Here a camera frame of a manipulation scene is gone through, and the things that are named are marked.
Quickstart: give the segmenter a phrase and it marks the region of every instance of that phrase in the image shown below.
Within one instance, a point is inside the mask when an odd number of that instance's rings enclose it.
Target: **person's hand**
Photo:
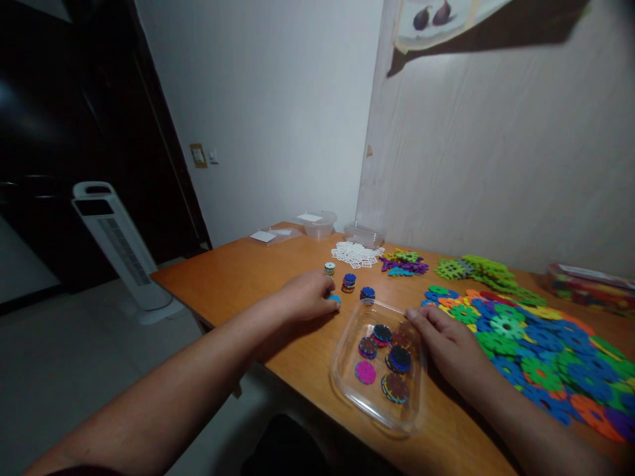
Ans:
[[[334,289],[333,279],[324,271],[315,270],[291,279],[276,293],[276,297],[281,300],[291,320],[308,321],[339,309],[338,301],[326,299]]]
[[[467,326],[435,306],[408,309],[408,321],[419,331],[443,377],[470,402],[489,398],[505,380],[489,361]]]

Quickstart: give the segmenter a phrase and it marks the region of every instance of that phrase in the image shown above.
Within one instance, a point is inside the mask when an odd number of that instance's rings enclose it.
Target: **plastic container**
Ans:
[[[635,317],[635,281],[577,266],[552,263],[547,267],[546,289],[565,301]]]
[[[390,346],[378,349],[377,357],[367,361],[377,372],[375,382],[365,385],[355,376],[355,366],[364,360],[359,354],[359,341],[362,337],[370,336],[377,324],[386,325],[391,331],[399,329],[411,337],[412,363],[408,373],[402,376],[408,384],[410,398],[402,405],[389,401],[382,391],[382,378],[391,372],[384,361]],[[425,372],[427,361],[421,338],[406,321],[403,312],[374,299],[360,300],[331,361],[334,387],[362,412],[380,423],[380,428],[388,434],[412,436],[421,432],[425,422]]]
[[[360,225],[358,221],[348,223],[344,227],[344,239],[359,243],[364,248],[377,249],[384,242],[385,235],[372,228]]]
[[[315,239],[325,239],[333,233],[333,224],[337,221],[337,215],[322,210],[321,212],[306,212],[298,216],[298,219],[304,225],[304,230],[308,236]]]

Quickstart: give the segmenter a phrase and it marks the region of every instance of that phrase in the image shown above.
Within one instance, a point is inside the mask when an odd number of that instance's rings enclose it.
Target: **dark doorway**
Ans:
[[[69,292],[116,277],[79,181],[113,185],[157,262],[209,243],[134,6],[96,4],[69,24],[0,0],[0,213]]]

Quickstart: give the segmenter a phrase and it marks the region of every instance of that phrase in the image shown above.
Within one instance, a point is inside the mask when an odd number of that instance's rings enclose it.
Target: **white tower fan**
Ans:
[[[89,192],[91,188],[99,191]],[[73,187],[73,195],[77,213],[138,305],[123,301],[119,303],[120,310],[136,315],[143,325],[157,323],[182,310],[180,302],[150,279],[157,265],[112,185],[80,182]]]

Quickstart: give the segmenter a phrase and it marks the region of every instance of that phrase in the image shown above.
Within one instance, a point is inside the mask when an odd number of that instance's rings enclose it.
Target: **right hand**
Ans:
[[[469,403],[488,398],[505,380],[467,326],[435,306],[410,308],[408,321],[419,331],[443,377]]]

